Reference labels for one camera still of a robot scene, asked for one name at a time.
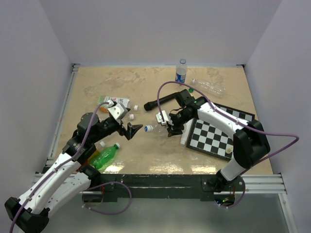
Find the green plastic bottle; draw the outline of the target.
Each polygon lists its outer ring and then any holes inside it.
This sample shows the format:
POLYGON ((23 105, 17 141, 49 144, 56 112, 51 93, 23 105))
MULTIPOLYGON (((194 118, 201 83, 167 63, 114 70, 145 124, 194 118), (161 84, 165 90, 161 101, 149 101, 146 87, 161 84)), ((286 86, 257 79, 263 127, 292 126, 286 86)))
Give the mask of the green plastic bottle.
POLYGON ((121 146, 119 143, 115 143, 114 145, 105 148, 97 156, 90 160, 89 163, 98 171, 104 171, 108 166, 111 165, 117 150, 119 150, 120 147, 121 146))

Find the clear plastic bottle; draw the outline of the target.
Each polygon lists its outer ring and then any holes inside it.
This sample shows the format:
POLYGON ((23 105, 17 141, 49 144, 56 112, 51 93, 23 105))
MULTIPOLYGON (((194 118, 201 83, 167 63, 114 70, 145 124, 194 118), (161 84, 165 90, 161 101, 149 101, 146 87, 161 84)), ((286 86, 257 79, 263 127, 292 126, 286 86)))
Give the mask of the clear plastic bottle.
POLYGON ((193 87, 195 87, 198 90, 206 91, 211 95, 214 95, 216 97, 223 97, 225 94, 225 88, 217 85, 215 83, 212 83, 210 81, 205 81, 202 79, 192 79, 191 84, 193 87))

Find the Pepsi bottle blue label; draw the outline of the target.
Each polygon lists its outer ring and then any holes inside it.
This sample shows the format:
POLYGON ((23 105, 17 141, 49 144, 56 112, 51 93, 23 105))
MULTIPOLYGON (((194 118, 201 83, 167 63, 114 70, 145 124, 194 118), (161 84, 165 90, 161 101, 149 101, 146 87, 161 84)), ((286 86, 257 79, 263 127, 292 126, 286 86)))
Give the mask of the Pepsi bottle blue label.
POLYGON ((188 66, 186 59, 180 59, 179 64, 175 68, 175 81, 179 83, 184 83, 186 80, 188 66))

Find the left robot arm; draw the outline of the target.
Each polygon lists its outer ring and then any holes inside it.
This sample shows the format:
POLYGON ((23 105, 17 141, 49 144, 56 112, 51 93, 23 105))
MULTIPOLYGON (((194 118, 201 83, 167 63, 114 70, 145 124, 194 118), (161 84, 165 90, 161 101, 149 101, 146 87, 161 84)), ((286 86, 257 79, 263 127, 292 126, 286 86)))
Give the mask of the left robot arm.
POLYGON ((113 116, 100 121, 96 113, 84 114, 53 165, 24 194, 5 202, 12 227, 18 226, 25 233, 40 233, 53 213, 67 201, 87 189, 98 189, 101 174, 87 164, 96 151, 95 143, 114 132, 130 140, 142 126, 128 123, 125 128, 113 116))

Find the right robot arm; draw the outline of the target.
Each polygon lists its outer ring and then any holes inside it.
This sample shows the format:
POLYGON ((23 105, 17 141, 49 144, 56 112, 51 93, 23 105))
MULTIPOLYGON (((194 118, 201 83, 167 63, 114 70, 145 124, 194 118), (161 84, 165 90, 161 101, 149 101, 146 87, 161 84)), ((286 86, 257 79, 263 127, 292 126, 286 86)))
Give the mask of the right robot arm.
POLYGON ((270 152, 270 145, 259 121, 234 117, 204 97, 195 99, 186 89, 175 94, 175 99, 182 109, 177 114, 168 114, 168 137, 181 134, 184 124, 195 118, 218 128, 233 141, 233 158, 210 182, 214 191, 227 191, 238 176, 270 152))

